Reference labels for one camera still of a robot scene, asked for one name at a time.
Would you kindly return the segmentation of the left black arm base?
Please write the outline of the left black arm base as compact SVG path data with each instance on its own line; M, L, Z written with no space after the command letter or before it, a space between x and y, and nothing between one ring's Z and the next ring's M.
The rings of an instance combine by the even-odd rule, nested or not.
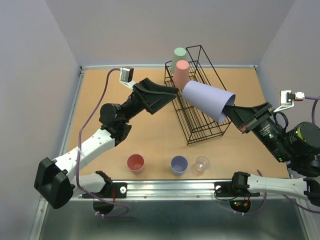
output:
M125 199L127 197L126 182L98 182L88 186L88 190L99 198L104 199Z

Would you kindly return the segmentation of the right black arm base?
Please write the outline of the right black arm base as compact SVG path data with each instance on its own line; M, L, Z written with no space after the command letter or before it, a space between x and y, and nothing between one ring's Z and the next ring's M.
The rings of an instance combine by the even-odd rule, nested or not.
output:
M215 195L218 198L259 197L259 192L250 193L246 183L233 183L232 181L216 181L214 183Z

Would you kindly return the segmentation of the mint green plastic cup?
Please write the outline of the mint green plastic cup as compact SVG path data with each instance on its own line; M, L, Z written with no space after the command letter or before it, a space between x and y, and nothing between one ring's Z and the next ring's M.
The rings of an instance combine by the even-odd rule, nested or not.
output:
M175 69L176 69L176 64L178 61L180 60L186 60L187 59L187 51L185 48L183 47L177 47L174 51L173 51L173 57L172 57L172 61L171 61L171 66L170 66L170 71L172 74L174 74Z

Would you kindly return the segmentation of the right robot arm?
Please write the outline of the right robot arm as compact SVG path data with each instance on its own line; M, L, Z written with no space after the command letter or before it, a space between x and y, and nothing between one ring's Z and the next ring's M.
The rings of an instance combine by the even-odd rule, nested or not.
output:
M297 172L301 178L262 177L245 172L233 174L230 182L235 195L271 193L292 196L320 205L320 128L303 121L290 131L277 121L269 102L254 107L226 105L226 116L242 133L253 132L271 155Z

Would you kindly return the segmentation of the black wire dish rack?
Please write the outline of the black wire dish rack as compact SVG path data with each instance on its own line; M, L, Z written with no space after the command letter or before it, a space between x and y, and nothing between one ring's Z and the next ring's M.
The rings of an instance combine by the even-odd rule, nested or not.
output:
M189 63L189 80L226 90L223 81L201 45L189 46L185 50L186 61ZM171 63L172 60L165 63L164 83L168 87L175 86ZM231 124L228 117L218 123L189 104L183 99L181 89L172 104L188 145L223 136Z

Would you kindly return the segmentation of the large lavender plastic cup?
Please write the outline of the large lavender plastic cup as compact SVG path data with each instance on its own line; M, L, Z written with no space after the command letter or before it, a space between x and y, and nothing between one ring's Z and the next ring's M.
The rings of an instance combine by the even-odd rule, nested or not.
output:
M227 117L224 107L232 106L236 100L236 94L233 92L193 80L185 85L182 97L218 123L222 123Z

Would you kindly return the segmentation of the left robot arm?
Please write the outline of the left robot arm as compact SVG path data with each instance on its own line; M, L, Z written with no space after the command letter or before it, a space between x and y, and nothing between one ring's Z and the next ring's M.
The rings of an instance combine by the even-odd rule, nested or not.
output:
M142 111L155 114L176 98L178 89L163 86L145 78L131 84L131 94L122 104L105 103L100 109L101 127L87 140L78 140L78 146L51 160L40 161L34 188L53 207L63 207L77 190L106 197L111 193L111 179L102 171L87 177L91 186L81 185L79 172L95 158L123 142L130 130L129 121Z

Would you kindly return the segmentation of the salmon pink plastic cup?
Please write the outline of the salmon pink plastic cup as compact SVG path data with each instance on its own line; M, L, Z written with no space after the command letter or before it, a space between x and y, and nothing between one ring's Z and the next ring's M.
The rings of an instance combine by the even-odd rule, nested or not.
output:
M186 60L179 60L176 63L173 83L179 89L183 89L189 81L189 66Z

